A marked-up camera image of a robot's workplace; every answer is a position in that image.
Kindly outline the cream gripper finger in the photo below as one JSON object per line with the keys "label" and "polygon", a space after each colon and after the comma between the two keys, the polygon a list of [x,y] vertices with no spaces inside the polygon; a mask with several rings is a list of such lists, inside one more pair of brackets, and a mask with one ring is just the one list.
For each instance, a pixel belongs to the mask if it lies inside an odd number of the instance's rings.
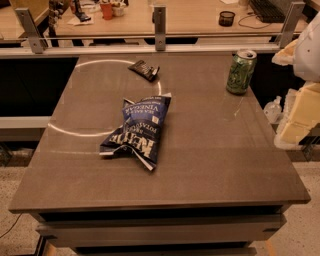
{"label": "cream gripper finger", "polygon": [[283,118],[276,129],[274,144],[277,148],[284,150],[295,149],[310,130],[311,126],[306,123]]}
{"label": "cream gripper finger", "polygon": [[279,52],[277,52],[273,56],[272,62],[280,66],[292,65],[294,63],[294,52],[296,49],[297,42],[298,40],[295,39],[292,42],[290,42],[287,46],[285,46],[283,49],[281,49]]}

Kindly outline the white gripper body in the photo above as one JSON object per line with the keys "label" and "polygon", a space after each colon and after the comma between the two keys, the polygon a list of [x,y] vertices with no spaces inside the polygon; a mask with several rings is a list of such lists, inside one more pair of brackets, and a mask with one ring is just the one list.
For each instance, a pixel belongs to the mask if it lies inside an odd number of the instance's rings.
{"label": "white gripper body", "polygon": [[320,83],[306,82],[297,94],[289,115],[290,128],[311,130],[320,122]]}

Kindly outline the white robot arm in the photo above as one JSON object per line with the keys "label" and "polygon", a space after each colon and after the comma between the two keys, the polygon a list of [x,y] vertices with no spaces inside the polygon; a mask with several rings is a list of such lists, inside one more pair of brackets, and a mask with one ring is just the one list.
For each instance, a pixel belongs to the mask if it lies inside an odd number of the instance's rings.
{"label": "white robot arm", "polygon": [[305,81],[298,91],[288,91],[274,139],[276,147],[294,149],[320,123],[320,13],[272,62],[292,65],[294,75]]}

